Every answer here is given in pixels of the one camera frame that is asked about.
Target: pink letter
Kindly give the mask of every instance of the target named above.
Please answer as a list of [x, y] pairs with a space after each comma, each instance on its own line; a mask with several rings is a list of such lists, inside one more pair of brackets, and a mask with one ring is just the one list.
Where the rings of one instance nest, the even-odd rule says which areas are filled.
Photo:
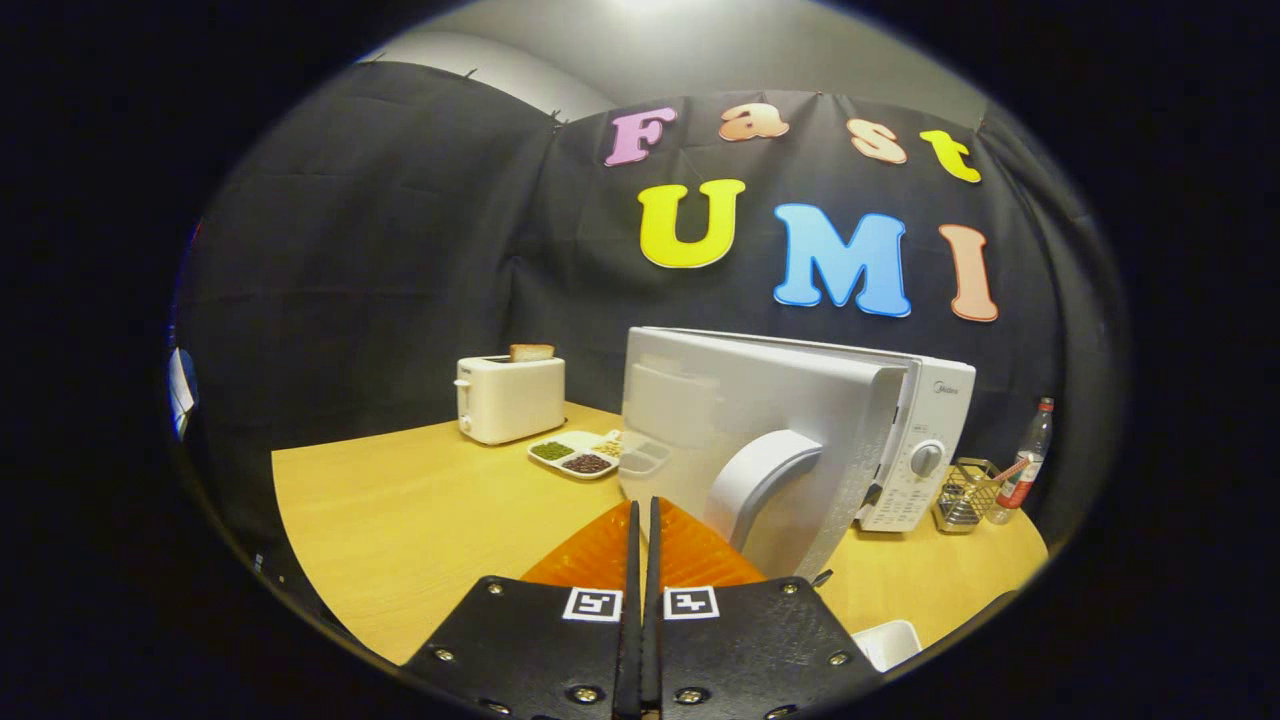
[[956, 261], [956, 297], [951, 301], [951, 311], [975, 323], [998, 318], [1000, 309], [991, 301], [987, 284], [987, 264], [982, 260], [987, 238], [964, 225], [940, 225], [938, 232], [951, 243], [951, 256]]
[[639, 163], [648, 158], [649, 151], [640, 147], [640, 141], [657, 145], [658, 140], [662, 138], [662, 123], [669, 123], [675, 119], [676, 110], [671, 108], [614, 118], [613, 127], [618, 128], [618, 135], [613, 140], [613, 155], [604, 159], [605, 167]]

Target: foam letter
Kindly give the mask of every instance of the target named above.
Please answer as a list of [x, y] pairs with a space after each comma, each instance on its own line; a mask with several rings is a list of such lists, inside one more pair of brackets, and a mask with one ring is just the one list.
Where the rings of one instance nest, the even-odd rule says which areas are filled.
[[682, 184], [659, 184], [640, 192], [640, 251], [663, 268], [701, 268], [719, 260], [733, 245], [737, 195], [746, 183], [736, 179], [704, 182], [699, 192], [708, 197], [707, 234], [698, 242], [676, 237], [676, 204], [689, 193]]
[[964, 225], [940, 225], [938, 232], [951, 243], [951, 256], [956, 261], [956, 297], [951, 301], [951, 311], [979, 323], [998, 318], [1000, 309], [991, 301], [987, 265], [982, 260], [987, 238]]
[[868, 158], [884, 160], [900, 165], [906, 161], [906, 150], [893, 142], [897, 136], [887, 127], [869, 120], [852, 119], [845, 123], [849, 132], [854, 133], [852, 143], [859, 152]]
[[813, 284], [818, 269], [836, 307], [844, 307], [865, 275], [858, 307], [873, 315], [904, 318], [911, 304], [902, 292], [900, 240], [906, 225], [897, 218], [868, 214], [858, 222], [849, 245], [840, 240], [827, 215], [813, 205], [786, 204], [773, 214], [787, 225], [787, 277], [773, 290], [783, 305], [817, 305], [822, 292]]
[[640, 146], [640, 141], [657, 145], [662, 140], [662, 123], [675, 119], [676, 110], [672, 108], [613, 118], [613, 127], [618, 128], [618, 135], [613, 138], [613, 154], [604, 159], [604, 164], [612, 168], [644, 160], [649, 156], [649, 151]]
[[951, 140], [951, 136], [946, 131], [931, 129], [922, 132], [920, 137], [933, 146], [933, 151], [938, 155], [938, 163], [942, 163], [942, 167], [948, 173], [965, 182], [978, 182], [982, 179], [978, 170], [965, 165], [960, 158], [961, 155], [968, 155], [969, 149]]
[[726, 120], [721, 126], [721, 137], [730, 142], [753, 137], [777, 137], [791, 129], [791, 126], [782, 122], [778, 109], [767, 102], [730, 108], [721, 114], [721, 119]]

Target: microwave handle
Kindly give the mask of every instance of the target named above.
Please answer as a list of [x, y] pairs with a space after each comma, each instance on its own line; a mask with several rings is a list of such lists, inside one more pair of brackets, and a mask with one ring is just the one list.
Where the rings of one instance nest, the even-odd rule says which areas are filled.
[[822, 443], [795, 430], [765, 433], [739, 450], [712, 483], [703, 521], [741, 552], [760, 509], [818, 464]]

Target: bread slice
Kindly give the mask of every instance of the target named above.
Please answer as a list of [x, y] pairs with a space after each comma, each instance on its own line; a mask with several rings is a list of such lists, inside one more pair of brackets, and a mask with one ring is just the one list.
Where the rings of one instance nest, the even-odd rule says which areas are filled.
[[554, 345], [512, 345], [512, 363], [531, 363], [534, 360], [550, 360], [556, 356]]

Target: black curtain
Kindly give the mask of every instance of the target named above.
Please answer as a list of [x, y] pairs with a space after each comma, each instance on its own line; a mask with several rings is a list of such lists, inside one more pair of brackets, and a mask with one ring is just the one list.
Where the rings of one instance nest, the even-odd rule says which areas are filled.
[[[722, 140], [721, 113], [744, 102], [777, 106], [790, 131]], [[678, 119], [649, 158], [604, 167], [613, 118], [668, 105]], [[861, 155], [850, 118], [891, 128], [908, 161]], [[969, 149], [982, 182], [942, 168], [919, 138], [933, 129]], [[718, 178], [746, 184], [728, 255], [692, 270], [646, 260], [636, 195], [685, 184], [677, 236], [699, 240], [698, 186]], [[902, 220], [910, 315], [826, 296], [813, 307], [774, 301], [787, 237], [773, 209], [783, 202], [820, 208], [846, 241], [868, 213]], [[986, 236], [996, 322], [951, 311], [941, 224]], [[204, 401], [188, 442], [205, 445], [230, 524], [287, 552], [270, 451], [449, 420], [458, 357], [556, 343], [568, 400], [617, 411], [632, 325], [883, 347], [978, 369], [960, 455], [1009, 462], [1037, 398], [1060, 398], [1060, 433], [1028, 502], [1053, 543], [1101, 480], [1114, 450], [1103, 429], [1124, 401], [1100, 392], [1121, 373], [1108, 356], [1123, 331], [1106, 315], [1119, 297], [1108, 266], [1080, 201], [996, 108], [973, 131], [813, 91], [732, 92], [559, 126], [471, 79], [362, 64], [273, 128], [210, 205], [177, 315]]]
[[271, 450], [448, 416], [457, 357], [499, 345], [506, 238], [552, 128], [451, 73], [355, 65], [271, 128], [210, 204], [175, 314], [201, 387], [187, 442], [228, 524], [273, 565], [264, 574], [312, 605]]

